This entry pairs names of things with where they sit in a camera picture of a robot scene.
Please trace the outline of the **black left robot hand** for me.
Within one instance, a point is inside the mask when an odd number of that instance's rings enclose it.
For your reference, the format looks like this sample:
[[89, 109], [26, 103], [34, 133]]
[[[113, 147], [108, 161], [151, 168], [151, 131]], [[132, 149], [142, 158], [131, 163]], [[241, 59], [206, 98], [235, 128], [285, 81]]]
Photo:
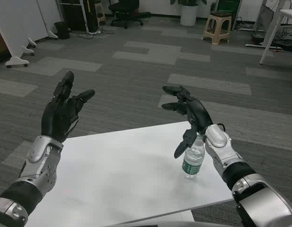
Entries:
[[94, 95], [93, 89], [70, 96], [74, 73], [66, 72], [57, 84], [51, 101], [46, 105], [41, 119], [41, 134], [63, 143], [78, 123], [79, 112]]

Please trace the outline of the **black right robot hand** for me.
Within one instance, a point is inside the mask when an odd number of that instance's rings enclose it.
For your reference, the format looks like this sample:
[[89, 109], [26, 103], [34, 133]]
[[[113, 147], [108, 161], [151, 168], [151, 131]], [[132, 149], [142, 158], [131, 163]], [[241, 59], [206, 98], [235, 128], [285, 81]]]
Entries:
[[175, 96], [177, 102], [163, 104], [164, 110], [175, 111], [180, 115], [186, 115], [191, 128], [183, 134], [183, 140], [180, 142], [174, 152], [174, 158], [180, 157], [187, 148], [191, 148], [197, 135], [204, 135], [205, 130], [213, 125], [212, 119], [206, 108], [199, 99], [190, 95], [190, 92], [183, 86], [163, 86], [165, 93]]

